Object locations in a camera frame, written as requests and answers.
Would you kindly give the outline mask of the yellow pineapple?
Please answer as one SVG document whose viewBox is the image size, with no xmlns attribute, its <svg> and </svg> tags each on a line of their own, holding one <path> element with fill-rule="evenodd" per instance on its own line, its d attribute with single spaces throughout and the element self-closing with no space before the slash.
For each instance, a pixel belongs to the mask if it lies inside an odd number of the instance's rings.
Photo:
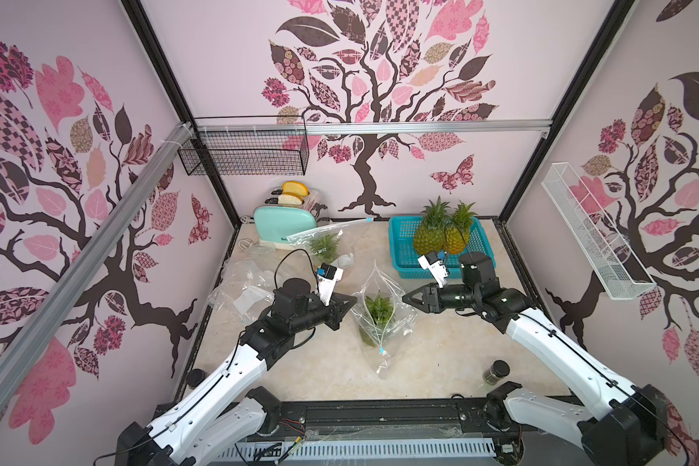
<svg viewBox="0 0 699 466">
<path fill-rule="evenodd" d="M 447 254 L 461 254 L 465 251 L 471 235 L 471 227 L 474 223 L 475 213 L 472 211 L 474 203 L 460 201 L 445 227 L 444 251 Z"/>
</svg>

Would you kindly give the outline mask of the blue-zip zip-top bag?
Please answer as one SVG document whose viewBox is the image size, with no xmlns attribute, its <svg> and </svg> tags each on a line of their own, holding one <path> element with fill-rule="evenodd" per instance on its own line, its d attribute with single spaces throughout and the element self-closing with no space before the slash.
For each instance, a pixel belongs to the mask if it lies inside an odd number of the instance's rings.
<svg viewBox="0 0 699 466">
<path fill-rule="evenodd" d="M 244 325 L 256 322 L 273 303 L 273 289 L 260 274 L 224 279 L 208 297 L 214 312 L 231 314 Z"/>
</svg>

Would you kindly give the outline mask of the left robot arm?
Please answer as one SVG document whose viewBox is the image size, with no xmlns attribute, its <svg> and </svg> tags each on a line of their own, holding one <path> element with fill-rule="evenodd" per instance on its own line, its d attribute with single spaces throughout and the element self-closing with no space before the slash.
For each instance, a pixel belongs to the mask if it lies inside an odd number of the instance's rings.
<svg viewBox="0 0 699 466">
<path fill-rule="evenodd" d="M 147 426 L 131 423 L 109 458 L 116 465 L 208 465 L 258 431 L 272 432 L 281 403 L 256 382 L 296 349 L 298 333 L 321 325 L 338 330 L 356 303 L 353 295 L 323 298 L 303 279 L 286 280 L 223 364 Z"/>
</svg>

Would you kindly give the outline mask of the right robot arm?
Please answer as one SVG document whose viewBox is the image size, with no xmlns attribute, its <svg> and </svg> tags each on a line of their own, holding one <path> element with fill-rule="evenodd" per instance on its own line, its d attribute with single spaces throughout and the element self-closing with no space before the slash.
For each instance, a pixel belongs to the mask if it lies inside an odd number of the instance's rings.
<svg viewBox="0 0 699 466">
<path fill-rule="evenodd" d="M 668 404 L 658 389 L 640 388 L 617 374 L 526 295 L 501 287 L 489 256 L 460 256 L 460 283 L 449 283 L 442 254 L 429 252 L 417 262 L 434 280 L 405 294 L 404 303 L 425 314 L 478 316 L 535 355 L 580 400 L 562 402 L 507 382 L 487 394 L 483 415 L 490 427 L 530 425 L 581 448 L 595 465 L 646 465 L 681 439 L 668 424 Z"/>
</svg>

